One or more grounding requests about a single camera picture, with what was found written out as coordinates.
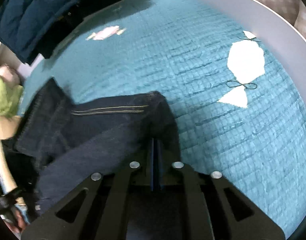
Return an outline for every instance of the blue quilted jacket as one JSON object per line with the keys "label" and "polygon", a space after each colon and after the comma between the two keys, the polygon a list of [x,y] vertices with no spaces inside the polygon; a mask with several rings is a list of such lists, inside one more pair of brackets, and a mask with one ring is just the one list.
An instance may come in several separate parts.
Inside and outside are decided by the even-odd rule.
{"label": "blue quilted jacket", "polygon": [[0,7],[0,41],[22,62],[51,25],[79,0],[5,0]]}

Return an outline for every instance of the metal screw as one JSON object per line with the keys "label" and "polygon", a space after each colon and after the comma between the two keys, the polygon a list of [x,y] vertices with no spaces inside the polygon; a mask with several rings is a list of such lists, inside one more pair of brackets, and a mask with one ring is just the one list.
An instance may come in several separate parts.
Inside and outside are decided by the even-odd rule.
{"label": "metal screw", "polygon": [[181,169],[181,168],[184,167],[184,163],[182,163],[182,162],[174,162],[174,163],[172,163],[172,166],[173,166],[173,168]]}
{"label": "metal screw", "polygon": [[92,180],[95,180],[95,181],[99,180],[101,177],[102,177],[102,175],[101,175],[100,173],[98,173],[98,172],[93,173],[93,174],[91,175],[91,179],[92,179]]}
{"label": "metal screw", "polygon": [[131,162],[130,163],[130,167],[132,168],[132,169],[136,169],[136,168],[138,168],[140,166],[140,163],[138,163],[138,162]]}
{"label": "metal screw", "polygon": [[219,178],[222,177],[222,173],[221,173],[220,171],[213,171],[213,172],[211,173],[211,177],[212,177],[213,179],[219,179]]}

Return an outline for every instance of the bed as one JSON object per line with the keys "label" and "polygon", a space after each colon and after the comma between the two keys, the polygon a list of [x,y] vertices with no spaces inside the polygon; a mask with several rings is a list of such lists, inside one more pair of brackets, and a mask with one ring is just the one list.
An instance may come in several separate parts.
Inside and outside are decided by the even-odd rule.
{"label": "bed", "polygon": [[[247,30],[197,0],[123,0],[86,19],[34,69],[19,114],[50,77],[75,103],[158,90],[176,116],[183,161],[221,171],[287,238],[306,216],[306,106],[265,42],[249,40]],[[228,58],[238,42],[263,52],[264,73],[247,82],[256,89],[240,82],[246,105],[221,100],[237,78]],[[249,58],[243,50],[239,57]]]}

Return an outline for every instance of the teal bedspread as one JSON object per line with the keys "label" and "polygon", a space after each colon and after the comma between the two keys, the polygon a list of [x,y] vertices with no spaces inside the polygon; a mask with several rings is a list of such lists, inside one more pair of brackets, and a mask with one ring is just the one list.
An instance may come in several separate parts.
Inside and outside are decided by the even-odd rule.
{"label": "teal bedspread", "polygon": [[[125,29],[104,40],[106,27]],[[306,109],[266,49],[265,74],[245,90],[248,107],[220,103],[235,76],[227,67],[243,28],[196,0],[124,0],[98,12],[41,62],[25,83],[19,113],[51,76],[75,103],[160,91],[178,123],[182,158],[221,171],[288,237],[306,215]]]}

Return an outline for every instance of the yellow stitching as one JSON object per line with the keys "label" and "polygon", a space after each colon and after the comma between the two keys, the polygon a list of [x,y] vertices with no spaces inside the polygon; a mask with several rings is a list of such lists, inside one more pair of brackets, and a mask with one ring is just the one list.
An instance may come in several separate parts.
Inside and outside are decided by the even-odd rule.
{"label": "yellow stitching", "polygon": [[74,115],[91,115],[91,114],[107,114],[107,113],[142,113],[143,111],[132,111],[132,110],[125,110],[125,111],[106,111],[106,112],[92,112],[92,113],[85,113],[85,114],[75,114]]}
{"label": "yellow stitching", "polygon": [[146,107],[149,105],[145,105],[145,106],[111,106],[111,107],[102,107],[102,108],[93,108],[93,109],[89,109],[89,110],[84,110],[84,111],[72,111],[72,112],[76,112],[76,113],[82,113],[82,112],[88,112],[88,111],[92,111],[92,110],[102,110],[102,109],[111,109],[111,108],[122,108],[122,107]]}

